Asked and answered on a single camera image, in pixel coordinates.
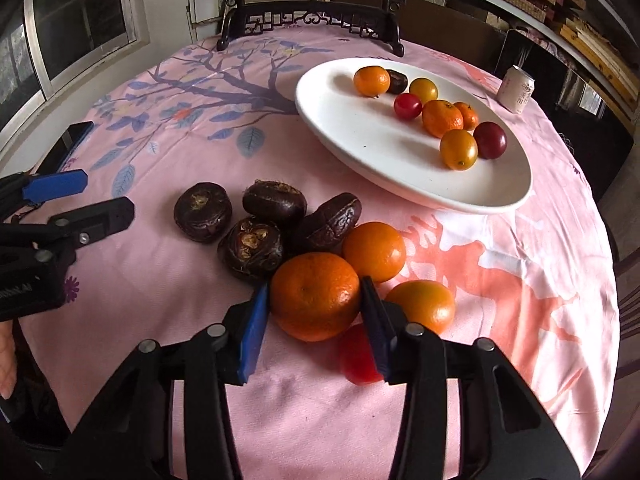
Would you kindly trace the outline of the left hand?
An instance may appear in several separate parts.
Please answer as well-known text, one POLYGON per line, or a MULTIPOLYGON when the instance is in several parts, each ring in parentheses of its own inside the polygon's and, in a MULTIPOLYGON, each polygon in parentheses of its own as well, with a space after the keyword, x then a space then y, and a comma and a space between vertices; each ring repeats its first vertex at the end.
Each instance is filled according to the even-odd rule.
POLYGON ((0 394, 4 400, 9 399, 16 384, 17 362, 12 330, 12 321, 0 323, 0 394))

